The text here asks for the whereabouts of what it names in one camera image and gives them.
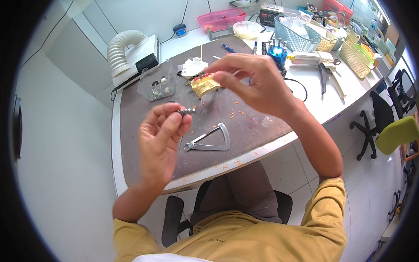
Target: control box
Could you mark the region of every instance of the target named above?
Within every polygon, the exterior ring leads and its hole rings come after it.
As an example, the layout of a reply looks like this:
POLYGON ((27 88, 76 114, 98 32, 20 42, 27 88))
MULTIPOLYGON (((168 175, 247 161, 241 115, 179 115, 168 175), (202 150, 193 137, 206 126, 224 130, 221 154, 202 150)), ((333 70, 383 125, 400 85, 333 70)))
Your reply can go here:
POLYGON ((264 26, 275 27, 274 18, 283 14, 284 8, 279 5, 263 4, 259 13, 259 21, 264 26))

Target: yellow t-shirt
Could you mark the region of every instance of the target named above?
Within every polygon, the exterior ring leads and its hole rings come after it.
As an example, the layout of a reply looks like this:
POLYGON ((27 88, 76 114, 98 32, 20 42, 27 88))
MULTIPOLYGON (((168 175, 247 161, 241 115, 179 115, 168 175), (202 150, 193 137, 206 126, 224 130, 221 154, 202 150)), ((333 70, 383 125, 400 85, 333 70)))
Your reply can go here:
POLYGON ((114 219, 115 262, 139 255, 175 253, 210 261, 339 261, 346 245, 346 195, 341 178, 323 181, 305 206, 300 226, 264 222, 240 211, 214 214, 194 234, 160 250, 150 231, 114 219))

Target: round plastic bowl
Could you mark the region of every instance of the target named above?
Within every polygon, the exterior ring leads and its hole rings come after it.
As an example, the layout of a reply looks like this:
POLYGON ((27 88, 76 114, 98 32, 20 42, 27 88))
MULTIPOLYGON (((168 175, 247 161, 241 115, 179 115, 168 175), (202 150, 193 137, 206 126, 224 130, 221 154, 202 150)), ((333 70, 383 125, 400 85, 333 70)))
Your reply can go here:
POLYGON ((233 25, 234 33, 245 39, 256 38, 262 29, 260 24, 250 21, 237 22, 233 25))

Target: gray work surface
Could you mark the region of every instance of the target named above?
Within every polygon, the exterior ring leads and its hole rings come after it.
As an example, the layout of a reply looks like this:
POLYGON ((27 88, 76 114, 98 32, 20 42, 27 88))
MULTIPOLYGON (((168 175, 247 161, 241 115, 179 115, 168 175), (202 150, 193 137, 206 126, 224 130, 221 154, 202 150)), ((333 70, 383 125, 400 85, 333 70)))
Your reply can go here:
MULTIPOLYGON (((215 61, 212 57, 214 55, 225 56, 226 50, 221 46, 221 43, 233 48, 237 53, 253 53, 253 50, 240 38, 230 36, 202 45, 202 57, 205 62, 212 63, 215 61)), ((171 61, 175 65, 181 65, 188 58, 199 56, 200 47, 195 47, 174 56, 171 61)), ((167 72, 166 62, 160 65, 159 72, 155 74, 156 80, 164 76, 164 71, 167 72)), ((172 179, 230 160, 292 131, 283 120, 255 111, 228 89, 220 88, 219 91, 212 91, 199 100, 192 88, 185 84, 185 78, 177 77, 176 93, 152 102, 137 93, 139 82, 131 84, 122 93, 120 109, 121 153, 124 177, 128 186, 132 185, 139 177, 138 127, 153 106, 168 101, 178 102, 186 108, 193 108, 197 105, 197 113, 192 115, 192 127, 183 136, 181 146, 178 149, 177 166, 172 179), (218 123, 224 123, 230 134, 231 146, 228 151, 190 150, 186 152, 184 150, 184 144, 209 132, 218 123)), ((217 130, 199 143, 223 145, 224 140, 221 130, 217 130)))

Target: blue jar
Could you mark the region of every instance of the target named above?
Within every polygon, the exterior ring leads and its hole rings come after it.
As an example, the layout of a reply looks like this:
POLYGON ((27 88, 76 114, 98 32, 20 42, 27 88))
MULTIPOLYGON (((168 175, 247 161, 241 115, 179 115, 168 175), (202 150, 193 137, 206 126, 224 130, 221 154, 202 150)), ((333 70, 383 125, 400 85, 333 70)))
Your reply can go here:
POLYGON ((176 25, 173 27, 173 32, 176 34, 176 37, 185 36, 187 34, 186 25, 184 23, 176 25))

